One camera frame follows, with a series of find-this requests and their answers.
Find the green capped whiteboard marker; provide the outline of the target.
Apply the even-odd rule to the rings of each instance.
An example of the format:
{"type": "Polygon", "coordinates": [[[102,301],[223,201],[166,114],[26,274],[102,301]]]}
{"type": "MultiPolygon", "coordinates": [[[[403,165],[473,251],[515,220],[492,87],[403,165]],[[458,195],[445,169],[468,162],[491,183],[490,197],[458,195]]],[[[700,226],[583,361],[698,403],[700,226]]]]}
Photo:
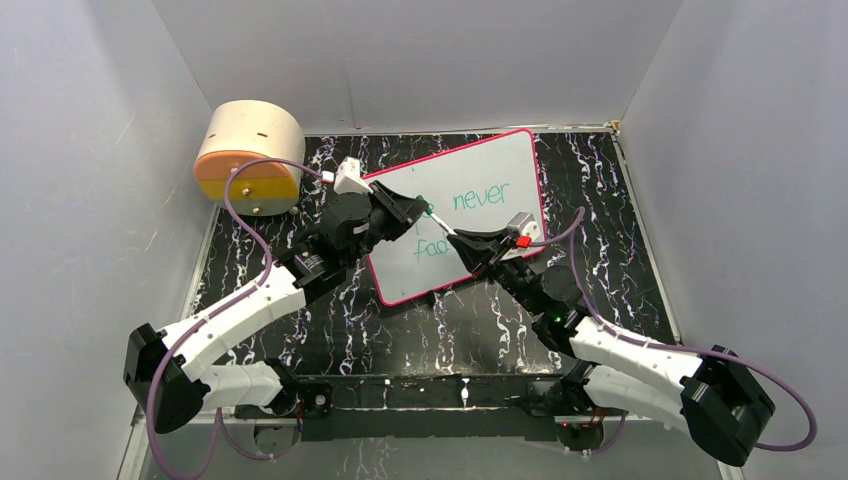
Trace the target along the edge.
{"type": "Polygon", "coordinates": [[[450,227],[444,220],[442,220],[435,212],[431,209],[427,209],[427,216],[441,229],[445,232],[446,235],[455,235],[456,231],[450,227]]]}

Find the pink framed whiteboard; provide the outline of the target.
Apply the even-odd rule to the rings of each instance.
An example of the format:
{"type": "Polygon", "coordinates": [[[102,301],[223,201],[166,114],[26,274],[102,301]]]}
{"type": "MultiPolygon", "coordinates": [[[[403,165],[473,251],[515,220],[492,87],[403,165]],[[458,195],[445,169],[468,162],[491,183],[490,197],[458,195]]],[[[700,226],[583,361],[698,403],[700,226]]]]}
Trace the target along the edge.
{"type": "MultiPolygon", "coordinates": [[[[532,213],[545,237],[533,134],[518,129],[367,175],[402,195],[423,196],[454,230],[488,232],[532,213]]],[[[367,258],[378,298],[395,306],[469,279],[447,235],[423,215],[367,258]]]]}

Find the green marker cap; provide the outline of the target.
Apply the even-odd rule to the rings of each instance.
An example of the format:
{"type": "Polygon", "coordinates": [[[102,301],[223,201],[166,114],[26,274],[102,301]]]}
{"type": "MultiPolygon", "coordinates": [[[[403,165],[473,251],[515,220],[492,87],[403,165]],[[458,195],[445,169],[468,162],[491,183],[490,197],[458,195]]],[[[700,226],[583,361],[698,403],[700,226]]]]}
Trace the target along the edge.
{"type": "Polygon", "coordinates": [[[416,197],[416,201],[425,206],[424,213],[426,215],[431,215],[433,213],[432,204],[429,201],[427,201],[423,196],[418,195],[416,197]]]}

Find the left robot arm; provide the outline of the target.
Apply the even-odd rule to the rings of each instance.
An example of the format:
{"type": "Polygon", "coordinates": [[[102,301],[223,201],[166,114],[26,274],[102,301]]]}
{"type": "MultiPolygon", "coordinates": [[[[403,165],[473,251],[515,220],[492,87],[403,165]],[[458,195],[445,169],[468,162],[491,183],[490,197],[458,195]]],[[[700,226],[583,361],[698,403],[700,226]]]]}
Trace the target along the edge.
{"type": "Polygon", "coordinates": [[[219,359],[274,321],[298,312],[347,280],[379,243],[414,228],[429,205],[379,181],[367,193],[333,194],[318,223],[271,255],[268,271],[199,314],[129,336],[124,382],[156,434],[171,433],[205,410],[255,406],[275,416],[298,408],[321,416],[330,387],[298,381],[278,359],[221,365],[219,359]]]}

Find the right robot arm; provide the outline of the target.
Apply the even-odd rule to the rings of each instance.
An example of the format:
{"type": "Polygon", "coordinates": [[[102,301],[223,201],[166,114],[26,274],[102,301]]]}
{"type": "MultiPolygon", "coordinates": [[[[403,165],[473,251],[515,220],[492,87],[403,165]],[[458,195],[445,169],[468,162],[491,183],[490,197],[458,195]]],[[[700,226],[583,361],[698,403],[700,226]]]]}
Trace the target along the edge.
{"type": "Polygon", "coordinates": [[[509,251],[529,245],[514,228],[447,237],[473,277],[498,284],[535,320],[551,351],[576,360],[562,379],[565,405],[647,416],[687,434],[712,458],[743,466],[775,413],[775,404],[734,352],[719,345],[684,352],[611,326],[592,315],[572,270],[532,267],[509,251]]]}

